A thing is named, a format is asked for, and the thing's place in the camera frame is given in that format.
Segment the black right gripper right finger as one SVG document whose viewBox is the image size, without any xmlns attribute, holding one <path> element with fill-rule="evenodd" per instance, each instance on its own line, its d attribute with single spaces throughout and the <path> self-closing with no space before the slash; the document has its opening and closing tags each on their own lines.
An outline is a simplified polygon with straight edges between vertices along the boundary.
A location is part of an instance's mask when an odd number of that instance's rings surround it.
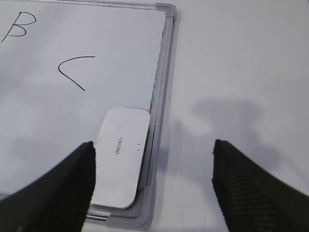
<svg viewBox="0 0 309 232">
<path fill-rule="evenodd" d="M 225 140 L 214 144 L 212 185 L 230 232 L 309 230 L 309 197 Z"/>
</svg>

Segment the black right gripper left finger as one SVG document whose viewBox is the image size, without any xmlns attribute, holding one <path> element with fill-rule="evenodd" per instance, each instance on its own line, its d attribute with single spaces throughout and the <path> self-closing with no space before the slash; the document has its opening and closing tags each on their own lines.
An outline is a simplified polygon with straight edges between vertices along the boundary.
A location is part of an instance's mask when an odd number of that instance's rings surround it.
<svg viewBox="0 0 309 232">
<path fill-rule="evenodd" d="M 81 144 L 46 174 L 2 199 L 2 232 L 80 232 L 96 184 L 96 151 Z"/>
</svg>

